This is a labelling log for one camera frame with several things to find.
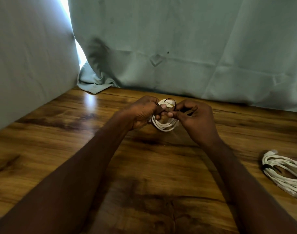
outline white charging cable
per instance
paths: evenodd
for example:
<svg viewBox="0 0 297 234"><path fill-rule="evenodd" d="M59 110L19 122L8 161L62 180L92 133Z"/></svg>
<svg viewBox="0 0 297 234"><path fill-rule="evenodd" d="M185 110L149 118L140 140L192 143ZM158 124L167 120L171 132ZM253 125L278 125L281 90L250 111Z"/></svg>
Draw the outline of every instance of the white charging cable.
<svg viewBox="0 0 297 234"><path fill-rule="evenodd" d="M175 105L175 101L169 100L169 99L163 99L159 101L158 105L166 104L167 108L172 108ZM152 123L156 126L157 129L161 131L171 131L178 125L178 120L174 118L169 118L168 121L165 124L160 123L155 119L155 115L152 116Z"/></svg>
<svg viewBox="0 0 297 234"><path fill-rule="evenodd" d="M278 174L273 166L286 169L297 177L297 161L288 157L277 155L276 150L271 150L264 154L262 158L263 172L282 190L297 198L297 179L283 177Z"/></svg>

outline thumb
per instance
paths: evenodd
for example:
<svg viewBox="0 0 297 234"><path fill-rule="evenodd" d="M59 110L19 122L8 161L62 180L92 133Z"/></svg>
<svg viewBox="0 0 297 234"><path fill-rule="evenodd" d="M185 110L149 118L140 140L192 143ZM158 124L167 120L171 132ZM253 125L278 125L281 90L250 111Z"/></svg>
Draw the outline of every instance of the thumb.
<svg viewBox="0 0 297 234"><path fill-rule="evenodd" d="M183 112L168 112L167 116L179 121L184 121L188 117L188 115L184 114Z"/></svg>

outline table surface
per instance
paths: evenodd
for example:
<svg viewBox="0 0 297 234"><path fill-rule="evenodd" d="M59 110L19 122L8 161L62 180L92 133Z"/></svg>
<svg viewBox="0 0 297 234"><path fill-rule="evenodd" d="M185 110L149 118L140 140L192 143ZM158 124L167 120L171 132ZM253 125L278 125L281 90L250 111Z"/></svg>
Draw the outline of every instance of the table surface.
<svg viewBox="0 0 297 234"><path fill-rule="evenodd" d="M117 110L144 95L72 89L0 131L0 217L70 158ZM217 129L249 172L297 220L297 199L260 170L265 151L297 160L297 113L211 102ZM237 233L233 202L217 170L180 125L127 134L101 181L85 230L112 233Z"/></svg>

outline forearm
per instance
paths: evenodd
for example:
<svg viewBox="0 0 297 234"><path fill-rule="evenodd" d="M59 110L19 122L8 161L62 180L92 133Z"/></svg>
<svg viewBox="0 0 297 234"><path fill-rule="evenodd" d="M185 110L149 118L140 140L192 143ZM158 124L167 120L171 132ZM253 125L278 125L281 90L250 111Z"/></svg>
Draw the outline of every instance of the forearm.
<svg viewBox="0 0 297 234"><path fill-rule="evenodd" d="M116 113L0 220L0 233L78 233L101 176L131 127L127 115Z"/></svg>
<svg viewBox="0 0 297 234"><path fill-rule="evenodd" d="M222 141L204 146L220 173L248 233L297 233L294 220L259 184Z"/></svg>

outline person's right hand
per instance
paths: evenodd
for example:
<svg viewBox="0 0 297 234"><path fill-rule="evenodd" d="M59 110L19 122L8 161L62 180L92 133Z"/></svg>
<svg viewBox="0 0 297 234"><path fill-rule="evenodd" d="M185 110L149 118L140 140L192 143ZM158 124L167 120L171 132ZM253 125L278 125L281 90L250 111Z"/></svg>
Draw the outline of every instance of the person's right hand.
<svg viewBox="0 0 297 234"><path fill-rule="evenodd" d="M198 145L207 147L221 142L211 106L206 103L186 99L177 104L176 111L171 111L173 108L168 113L163 112L162 115L179 120L191 139ZM193 110L191 116L182 112L190 109Z"/></svg>

